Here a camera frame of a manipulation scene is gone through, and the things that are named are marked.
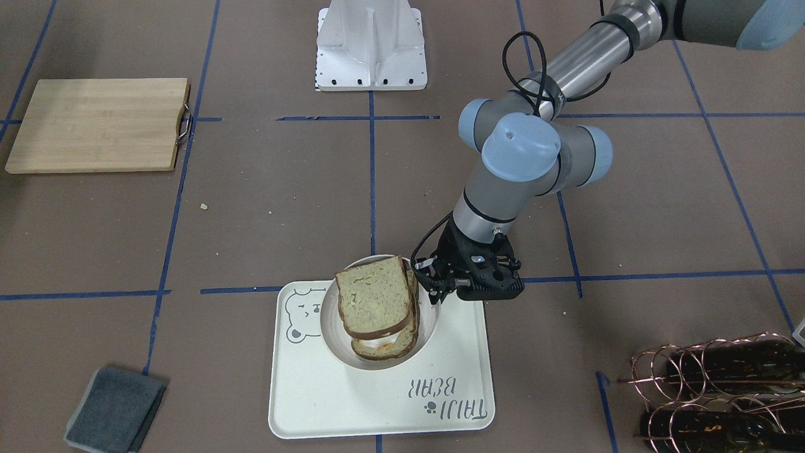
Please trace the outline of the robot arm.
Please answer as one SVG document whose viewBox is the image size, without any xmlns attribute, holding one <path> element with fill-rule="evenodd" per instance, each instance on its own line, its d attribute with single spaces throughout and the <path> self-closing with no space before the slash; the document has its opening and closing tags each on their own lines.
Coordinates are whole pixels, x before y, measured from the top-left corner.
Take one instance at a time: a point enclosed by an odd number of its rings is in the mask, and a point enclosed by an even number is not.
<svg viewBox="0 0 805 453">
<path fill-rule="evenodd" d="M 803 27 L 802 1 L 616 1 L 584 34 L 497 100 L 475 99 L 459 118 L 461 140 L 479 153 L 436 249 L 411 256 L 414 276 L 437 305 L 511 300 L 525 288 L 507 233 L 532 198 L 587 186 L 613 163 L 613 144 L 592 126 L 564 126 L 567 104 L 594 94 L 607 75 L 662 40 L 771 50 Z"/>
</svg>

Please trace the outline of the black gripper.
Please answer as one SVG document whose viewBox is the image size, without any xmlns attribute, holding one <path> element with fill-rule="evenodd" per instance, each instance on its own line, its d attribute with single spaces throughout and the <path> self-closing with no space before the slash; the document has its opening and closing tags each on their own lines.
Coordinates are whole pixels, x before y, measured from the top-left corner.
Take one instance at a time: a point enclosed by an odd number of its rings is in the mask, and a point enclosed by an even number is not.
<svg viewBox="0 0 805 453">
<path fill-rule="evenodd" d="M 453 223 L 443 224 L 439 243 L 426 259 L 420 248 L 435 232 L 432 228 L 411 253 L 414 276 L 428 292 L 432 306 L 455 294 L 464 301 L 512 300 L 525 289 L 509 239 L 495 234 L 492 243 L 477 243 Z"/>
</svg>

